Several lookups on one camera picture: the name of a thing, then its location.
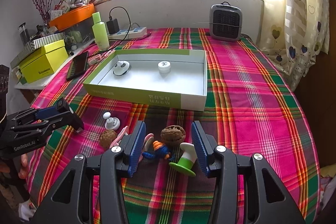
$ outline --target orange box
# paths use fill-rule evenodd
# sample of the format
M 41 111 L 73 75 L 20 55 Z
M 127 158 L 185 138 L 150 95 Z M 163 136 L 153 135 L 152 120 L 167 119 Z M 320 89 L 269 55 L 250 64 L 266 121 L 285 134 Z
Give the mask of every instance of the orange box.
M 93 4 L 89 4 L 51 20 L 49 22 L 49 26 L 55 26 L 57 30 L 62 31 L 91 17 L 93 13 L 95 13 L 95 6 Z

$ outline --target orange and blue toy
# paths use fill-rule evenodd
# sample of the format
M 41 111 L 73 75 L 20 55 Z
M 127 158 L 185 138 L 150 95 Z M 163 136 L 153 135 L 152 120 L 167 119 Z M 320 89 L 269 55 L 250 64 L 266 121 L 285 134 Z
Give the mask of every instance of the orange and blue toy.
M 154 141 L 153 147 L 154 147 L 154 154 L 149 152 L 143 152 L 142 155 L 144 158 L 149 160 L 153 159 L 165 159 L 169 161 L 173 160 L 171 152 L 169 151 L 168 147 L 165 144 L 159 141 Z

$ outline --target silver screw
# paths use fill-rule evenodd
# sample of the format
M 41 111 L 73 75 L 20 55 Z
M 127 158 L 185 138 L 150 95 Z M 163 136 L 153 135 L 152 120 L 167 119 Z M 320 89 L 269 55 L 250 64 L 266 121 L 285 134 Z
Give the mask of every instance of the silver screw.
M 113 146 L 111 148 L 111 151 L 114 152 L 114 153 L 118 153 L 121 151 L 121 147 L 120 146 Z
M 218 146 L 216 147 L 216 150 L 217 150 L 218 152 L 225 152 L 225 151 L 226 151 L 226 147 L 223 146 L 223 145 L 218 145 Z
M 83 156 L 82 154 L 77 154 L 77 155 L 75 156 L 75 160 L 76 160 L 76 161 L 80 161 L 80 160 L 82 160 L 82 159 L 84 159 L 84 156 Z
M 255 154 L 253 155 L 253 157 L 254 157 L 256 160 L 262 160 L 262 159 L 263 159 L 262 154 L 259 154 L 259 153 L 255 153 Z

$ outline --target smartphone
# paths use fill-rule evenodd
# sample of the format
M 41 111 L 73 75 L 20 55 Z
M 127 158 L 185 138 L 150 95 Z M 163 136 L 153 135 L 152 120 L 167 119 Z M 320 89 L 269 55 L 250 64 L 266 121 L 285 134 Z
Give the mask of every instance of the smartphone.
M 87 69 L 87 58 L 89 52 L 83 52 L 75 56 L 68 70 L 67 81 L 72 80 L 80 75 L 83 75 Z

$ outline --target curtain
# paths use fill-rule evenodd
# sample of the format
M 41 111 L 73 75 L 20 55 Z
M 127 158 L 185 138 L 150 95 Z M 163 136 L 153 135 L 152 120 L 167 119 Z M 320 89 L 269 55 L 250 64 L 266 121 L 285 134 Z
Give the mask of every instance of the curtain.
M 295 90 L 315 57 L 329 50 L 329 0 L 264 0 L 257 46 Z

